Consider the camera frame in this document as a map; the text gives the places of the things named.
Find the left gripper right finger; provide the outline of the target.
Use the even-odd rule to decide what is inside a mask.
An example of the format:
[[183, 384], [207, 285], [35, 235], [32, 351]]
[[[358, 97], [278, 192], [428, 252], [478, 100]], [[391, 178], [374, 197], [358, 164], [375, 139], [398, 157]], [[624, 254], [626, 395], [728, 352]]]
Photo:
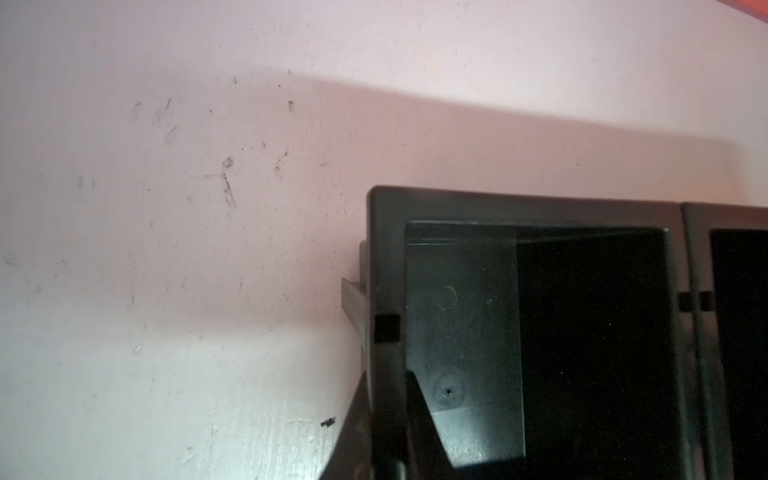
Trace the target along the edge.
[[415, 374], [406, 372], [410, 479], [455, 479]]

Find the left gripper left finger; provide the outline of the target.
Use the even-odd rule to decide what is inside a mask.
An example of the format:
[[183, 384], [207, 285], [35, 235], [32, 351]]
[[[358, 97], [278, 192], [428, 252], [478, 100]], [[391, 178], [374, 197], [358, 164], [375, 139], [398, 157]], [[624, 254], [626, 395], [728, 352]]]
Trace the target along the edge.
[[363, 480], [370, 477], [372, 444], [367, 373], [363, 372], [320, 480]]

